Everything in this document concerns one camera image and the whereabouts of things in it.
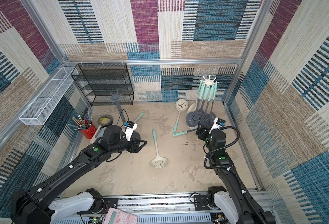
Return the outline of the white skimmer front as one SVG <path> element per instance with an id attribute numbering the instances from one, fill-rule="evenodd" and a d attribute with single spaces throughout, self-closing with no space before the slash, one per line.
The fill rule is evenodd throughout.
<path id="1" fill-rule="evenodd" d="M 151 166 L 154 168 L 164 168 L 168 164 L 167 158 L 164 158 L 160 155 L 158 150 L 158 144 L 157 144 L 157 135 L 155 129 L 152 130 L 153 133 L 153 139 L 156 149 L 156 157 L 150 162 Z"/>

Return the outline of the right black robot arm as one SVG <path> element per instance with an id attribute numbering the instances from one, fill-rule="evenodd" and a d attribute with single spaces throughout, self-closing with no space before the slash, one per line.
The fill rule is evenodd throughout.
<path id="1" fill-rule="evenodd" d="M 239 141 L 239 130 L 228 126 L 210 131 L 201 126 L 196 135 L 209 150 L 204 157 L 204 168 L 214 170 L 226 188 L 208 191 L 210 204 L 219 208 L 230 224 L 275 224 L 274 215 L 264 211 L 251 196 L 226 152 Z"/>

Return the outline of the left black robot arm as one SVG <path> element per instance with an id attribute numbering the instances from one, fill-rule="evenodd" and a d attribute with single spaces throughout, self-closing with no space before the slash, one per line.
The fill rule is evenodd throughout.
<path id="1" fill-rule="evenodd" d="M 19 189 L 11 197 L 11 220 L 14 224 L 53 224 L 69 215 L 88 212 L 102 214 L 105 202 L 102 194 L 95 189 L 66 199 L 56 198 L 80 177 L 110 162 L 111 155 L 128 151 L 139 153 L 147 144 L 134 128 L 123 130 L 111 125 L 103 129 L 93 144 L 82 149 L 79 155 L 68 165 L 42 183 L 25 191 Z"/>

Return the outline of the grey skimmer by white stand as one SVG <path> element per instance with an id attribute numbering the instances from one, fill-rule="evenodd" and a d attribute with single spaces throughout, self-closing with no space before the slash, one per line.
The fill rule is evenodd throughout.
<path id="1" fill-rule="evenodd" d="M 183 132 L 174 133 L 173 136 L 174 137 L 178 137 L 180 135 L 184 135 L 184 134 L 187 134 L 187 133 L 190 133 L 190 132 L 195 132 L 195 131 L 197 131 L 197 128 L 196 129 L 187 130 L 187 131 L 183 131 Z"/>

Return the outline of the grey utensil rack stand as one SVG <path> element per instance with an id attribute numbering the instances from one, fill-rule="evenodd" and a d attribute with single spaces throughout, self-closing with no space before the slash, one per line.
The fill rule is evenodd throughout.
<path id="1" fill-rule="evenodd" d="M 110 91 L 111 100 L 116 105 L 116 107 L 118 109 L 118 112 L 120 114 L 120 118 L 122 119 L 122 122 L 125 123 L 126 122 L 126 119 L 124 117 L 124 114 L 123 114 L 123 111 L 122 111 L 122 108 L 121 108 L 121 104 L 120 104 L 121 97 L 122 97 L 123 93 L 124 92 L 119 93 L 119 91 L 116 91 L 116 92 Z"/>

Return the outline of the white utensil rack stand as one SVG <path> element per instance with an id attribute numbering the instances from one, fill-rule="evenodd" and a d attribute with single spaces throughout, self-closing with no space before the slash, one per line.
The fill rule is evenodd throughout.
<path id="1" fill-rule="evenodd" d="M 205 78 L 205 77 L 203 77 L 202 80 L 204 81 L 205 86 L 206 86 L 206 85 L 210 85 L 210 90 L 211 90 L 212 85 L 215 85 L 215 80 L 216 80 L 216 78 L 211 79 L 211 76 L 209 76 L 209 78 Z M 200 101 L 200 103 L 199 103 L 198 110 L 199 110 L 200 107 L 201 107 L 202 100 L 203 100 L 202 98 L 201 98 L 201 101 Z"/>

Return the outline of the black tape roll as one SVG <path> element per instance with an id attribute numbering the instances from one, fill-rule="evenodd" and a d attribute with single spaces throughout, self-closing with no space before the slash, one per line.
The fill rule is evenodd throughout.
<path id="1" fill-rule="evenodd" d="M 102 127 L 111 126 L 113 124 L 113 117 L 109 114 L 102 115 L 98 118 L 97 123 Z"/>

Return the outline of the red pencil cup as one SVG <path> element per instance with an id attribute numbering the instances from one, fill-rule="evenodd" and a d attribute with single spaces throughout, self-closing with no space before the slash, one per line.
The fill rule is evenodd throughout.
<path id="1" fill-rule="evenodd" d="M 74 124 L 68 123 L 67 125 L 73 128 L 74 131 L 80 131 L 85 138 L 90 140 L 95 135 L 97 128 L 94 126 L 88 111 L 83 115 L 78 114 L 77 118 L 72 117 L 72 121 Z"/>

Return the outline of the pink calculator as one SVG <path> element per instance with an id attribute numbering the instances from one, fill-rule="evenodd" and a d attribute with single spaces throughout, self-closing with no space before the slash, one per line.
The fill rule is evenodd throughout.
<path id="1" fill-rule="evenodd" d="M 137 224 L 138 216 L 110 208 L 103 224 Z"/>

